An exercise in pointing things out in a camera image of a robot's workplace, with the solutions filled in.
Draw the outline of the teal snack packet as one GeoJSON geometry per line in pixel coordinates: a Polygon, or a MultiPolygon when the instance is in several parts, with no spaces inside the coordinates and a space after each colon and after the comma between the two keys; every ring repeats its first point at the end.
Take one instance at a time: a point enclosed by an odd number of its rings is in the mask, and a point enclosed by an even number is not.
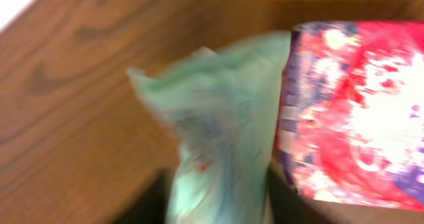
{"type": "Polygon", "coordinates": [[[149,77],[131,68],[139,99],[179,140],[167,223],[272,222],[267,172],[291,34],[201,48],[149,77]]]}

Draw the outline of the purple red snack packet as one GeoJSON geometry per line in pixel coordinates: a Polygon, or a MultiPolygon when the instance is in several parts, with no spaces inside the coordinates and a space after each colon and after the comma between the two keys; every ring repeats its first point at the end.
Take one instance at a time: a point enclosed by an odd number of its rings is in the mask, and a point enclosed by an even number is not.
{"type": "Polygon", "coordinates": [[[301,195],[423,210],[423,23],[299,25],[279,115],[280,162],[301,195]]]}

